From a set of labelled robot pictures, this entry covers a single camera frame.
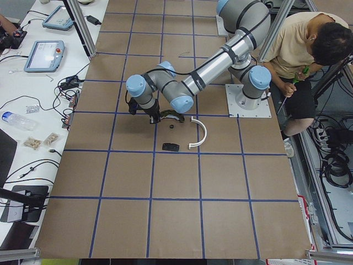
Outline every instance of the tablet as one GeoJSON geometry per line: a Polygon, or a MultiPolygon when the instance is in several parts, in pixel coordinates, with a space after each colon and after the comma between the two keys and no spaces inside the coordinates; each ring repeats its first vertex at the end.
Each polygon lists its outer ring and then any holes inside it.
{"type": "Polygon", "coordinates": [[[44,28],[68,30],[73,22],[65,6],[58,6],[43,22],[44,28]]]}
{"type": "Polygon", "coordinates": [[[28,56],[25,72],[55,72],[65,46],[62,40],[37,40],[28,56]]]}

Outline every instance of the blue joint cap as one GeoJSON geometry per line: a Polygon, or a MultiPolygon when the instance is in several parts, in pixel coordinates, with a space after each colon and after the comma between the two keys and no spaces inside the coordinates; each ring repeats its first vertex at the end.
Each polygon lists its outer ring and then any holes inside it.
{"type": "Polygon", "coordinates": [[[134,98],[141,96],[145,88],[146,80],[140,75],[130,76],[126,80],[126,89],[134,98]]]}
{"type": "Polygon", "coordinates": [[[249,77],[250,82],[254,87],[260,90],[268,88],[271,82],[270,71],[266,67],[260,65],[256,65],[250,70],[249,77]]]}
{"type": "Polygon", "coordinates": [[[194,105],[194,100],[190,96],[180,96],[174,98],[170,105],[178,113],[185,113],[194,105]]]}
{"type": "Polygon", "coordinates": [[[218,0],[216,12],[219,15],[223,7],[228,3],[229,0],[218,0]]]}
{"type": "MultiPolygon", "coordinates": [[[[170,62],[168,62],[168,61],[161,62],[161,63],[159,64],[159,66],[161,66],[161,67],[163,67],[163,68],[165,68],[165,69],[168,69],[168,70],[171,70],[171,71],[174,71],[174,72],[175,72],[174,67],[173,67],[172,64],[171,64],[170,62]]],[[[173,77],[176,76],[176,74],[173,73],[173,72],[169,72],[169,73],[170,73],[173,77]]]]}

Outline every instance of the black shorts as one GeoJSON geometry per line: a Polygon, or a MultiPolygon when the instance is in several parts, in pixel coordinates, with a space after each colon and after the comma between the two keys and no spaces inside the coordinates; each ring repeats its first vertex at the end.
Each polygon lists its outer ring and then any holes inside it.
{"type": "MultiPolygon", "coordinates": [[[[281,78],[284,82],[291,83],[293,80],[281,78]]],[[[311,93],[311,83],[308,79],[295,84],[297,90],[290,98],[286,99],[285,108],[294,119],[315,118],[315,103],[311,93]]],[[[278,89],[271,82],[271,89],[278,89]]]]}

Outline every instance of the white table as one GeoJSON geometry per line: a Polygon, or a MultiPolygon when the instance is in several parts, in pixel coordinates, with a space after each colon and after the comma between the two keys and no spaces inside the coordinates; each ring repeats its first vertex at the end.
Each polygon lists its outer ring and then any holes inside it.
{"type": "MultiPolygon", "coordinates": [[[[81,6],[83,15],[92,15],[98,18],[100,21],[103,20],[103,16],[106,10],[108,0],[95,0],[93,3],[87,6],[81,6]]],[[[48,4],[41,4],[38,0],[34,3],[31,10],[38,12],[50,14],[57,6],[63,5],[61,1],[51,1],[48,4]]],[[[27,24],[31,19],[46,17],[41,14],[30,12],[27,14],[22,22],[22,26],[27,24]]],[[[43,28],[40,20],[33,20],[31,23],[24,27],[27,36],[24,38],[22,45],[17,50],[6,50],[5,55],[0,56],[0,59],[10,56],[10,55],[29,55],[30,50],[36,40],[62,40],[65,43],[65,53],[61,64],[56,72],[53,73],[27,73],[23,71],[24,65],[26,63],[26,58],[14,57],[4,60],[0,63],[0,106],[5,102],[12,100],[14,98],[27,95],[31,97],[38,98],[41,105],[45,109],[52,108],[52,102],[55,99],[54,88],[57,86],[58,81],[61,79],[75,75],[79,70],[81,70],[86,64],[89,63],[89,58],[84,52],[82,44],[79,40],[78,34],[75,27],[73,26],[68,31],[55,30],[43,28]]],[[[100,26],[93,25],[87,22],[88,29],[91,33],[92,39],[96,42],[100,26]]],[[[87,72],[86,67],[78,75],[80,79],[84,79],[87,72]]],[[[69,101],[65,99],[60,99],[61,105],[57,107],[59,112],[68,108],[69,101]]],[[[60,161],[60,156],[57,153],[49,153],[49,149],[55,149],[59,153],[62,153],[68,131],[62,128],[61,116],[54,110],[43,111],[42,109],[38,113],[26,114],[26,106],[38,104],[35,99],[21,98],[7,104],[0,111],[10,111],[23,116],[26,116],[32,120],[38,122],[38,126],[34,131],[21,131],[16,129],[3,121],[0,121],[0,129],[5,131],[13,139],[17,140],[17,150],[15,158],[10,170],[10,173],[14,172],[21,166],[33,162],[35,160],[40,160],[44,158],[49,158],[52,160],[60,161]],[[51,147],[41,146],[37,150],[33,150],[29,147],[23,146],[24,141],[29,137],[33,137],[38,140],[44,140],[51,133],[59,134],[60,137],[57,141],[53,143],[51,147]]],[[[17,177],[29,170],[29,166],[23,168],[21,171],[11,176],[8,181],[17,181],[17,177]]],[[[55,175],[57,168],[49,163],[44,164],[36,168],[35,171],[28,174],[23,179],[32,178],[47,178],[52,181],[55,180],[55,175]]],[[[51,191],[51,183],[48,181],[27,181],[13,184],[5,184],[4,188],[11,190],[14,185],[48,185],[49,192],[51,191]]],[[[44,212],[41,218],[36,223],[29,223],[33,225],[41,225],[44,212]]],[[[3,242],[6,237],[11,223],[0,223],[0,242],[3,242]]],[[[31,243],[30,247],[34,247],[36,237],[38,232],[31,243]]]]}

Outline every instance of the white curved object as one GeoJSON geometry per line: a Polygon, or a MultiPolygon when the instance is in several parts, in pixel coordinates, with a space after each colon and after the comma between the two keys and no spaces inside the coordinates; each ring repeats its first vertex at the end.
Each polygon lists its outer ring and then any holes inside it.
{"type": "Polygon", "coordinates": [[[201,141],[196,142],[196,143],[194,143],[194,144],[189,143],[189,149],[191,149],[192,147],[196,147],[196,146],[202,145],[202,143],[206,140],[206,137],[207,137],[207,129],[206,129],[206,126],[205,126],[201,121],[199,121],[199,120],[197,120],[197,119],[194,119],[194,116],[191,116],[191,122],[192,122],[192,123],[197,123],[197,124],[199,124],[199,125],[203,128],[203,130],[204,130],[204,138],[202,138],[201,141]]]}

